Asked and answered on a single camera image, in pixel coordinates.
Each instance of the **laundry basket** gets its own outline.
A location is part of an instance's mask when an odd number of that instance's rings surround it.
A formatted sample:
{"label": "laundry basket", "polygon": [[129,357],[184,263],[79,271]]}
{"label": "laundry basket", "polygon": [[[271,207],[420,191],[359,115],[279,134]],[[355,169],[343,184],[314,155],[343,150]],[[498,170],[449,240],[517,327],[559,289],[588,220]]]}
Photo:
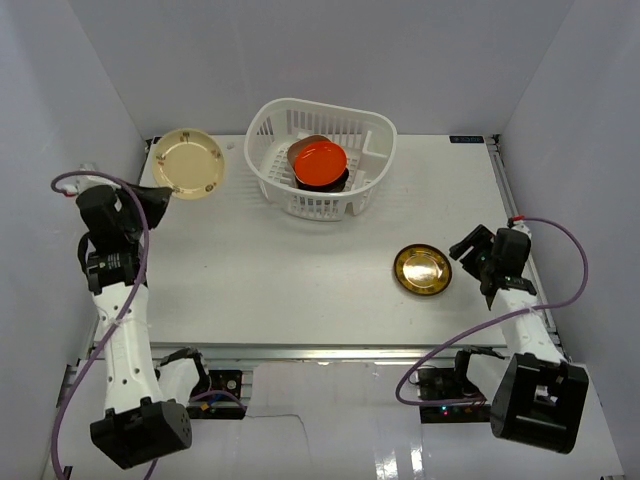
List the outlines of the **laundry basket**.
{"label": "laundry basket", "polygon": [[[317,193],[296,188],[287,151],[309,135],[324,135],[345,150],[349,179],[344,191]],[[396,137],[393,123],[377,113],[282,98],[267,103],[255,116],[244,154],[270,202],[298,217],[337,221],[348,205],[354,215],[369,205],[393,161]]]}

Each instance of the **plate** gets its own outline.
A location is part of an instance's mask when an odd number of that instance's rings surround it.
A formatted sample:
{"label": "plate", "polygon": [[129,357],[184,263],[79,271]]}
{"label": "plate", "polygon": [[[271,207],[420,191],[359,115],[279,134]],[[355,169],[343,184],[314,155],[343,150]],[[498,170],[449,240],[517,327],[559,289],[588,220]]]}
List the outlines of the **plate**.
{"label": "plate", "polygon": [[214,192],[224,180],[225,162],[218,144],[205,132],[173,130],[156,144],[153,177],[173,196],[197,200]]}
{"label": "plate", "polygon": [[423,296],[444,291],[452,276],[447,256],[424,244],[409,245],[400,250],[393,262],[393,272],[400,285]]}

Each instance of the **white backdrop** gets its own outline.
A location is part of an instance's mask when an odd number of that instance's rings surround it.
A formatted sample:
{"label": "white backdrop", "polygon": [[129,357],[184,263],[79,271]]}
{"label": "white backdrop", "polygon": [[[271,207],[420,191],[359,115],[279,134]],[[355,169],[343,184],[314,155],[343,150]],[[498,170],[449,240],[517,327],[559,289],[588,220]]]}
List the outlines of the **white backdrop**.
{"label": "white backdrop", "polygon": [[[504,134],[521,213],[564,223],[590,256],[584,297],[554,318],[589,366],[629,479],[640,478],[638,85],[640,3],[576,2]],[[578,282],[573,246],[534,235],[547,293],[566,298]]]}
{"label": "white backdrop", "polygon": [[67,362],[95,313],[57,174],[133,178],[143,144],[66,0],[0,0],[0,465],[39,478]]}
{"label": "white backdrop", "polygon": [[504,129],[572,0],[70,0],[136,126],[244,133],[279,97],[399,133]]}

